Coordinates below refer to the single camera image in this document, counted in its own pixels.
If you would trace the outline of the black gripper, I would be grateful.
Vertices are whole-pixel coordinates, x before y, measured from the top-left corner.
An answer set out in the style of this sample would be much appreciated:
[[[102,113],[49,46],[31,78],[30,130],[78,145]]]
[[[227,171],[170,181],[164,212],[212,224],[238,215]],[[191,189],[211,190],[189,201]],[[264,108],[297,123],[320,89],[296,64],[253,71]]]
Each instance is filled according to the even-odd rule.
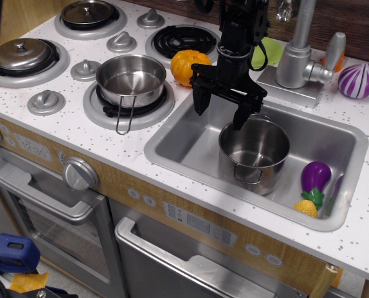
[[[260,112],[267,92],[250,78],[250,58],[251,54],[232,56],[220,53],[215,66],[192,65],[190,83],[194,110],[198,115],[209,107],[213,94],[238,104],[233,130],[240,130],[252,114]]]

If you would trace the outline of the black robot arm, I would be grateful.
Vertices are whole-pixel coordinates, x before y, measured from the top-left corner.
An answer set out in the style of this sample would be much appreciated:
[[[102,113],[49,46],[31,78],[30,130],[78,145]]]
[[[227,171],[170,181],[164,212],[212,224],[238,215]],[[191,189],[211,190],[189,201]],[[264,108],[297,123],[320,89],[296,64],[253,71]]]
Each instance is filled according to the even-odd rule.
[[[240,130],[250,115],[260,112],[267,91],[254,82],[249,72],[255,47],[265,50],[268,35],[268,1],[220,1],[216,65],[195,63],[190,84],[194,109],[202,115],[212,95],[237,104],[233,129]]]

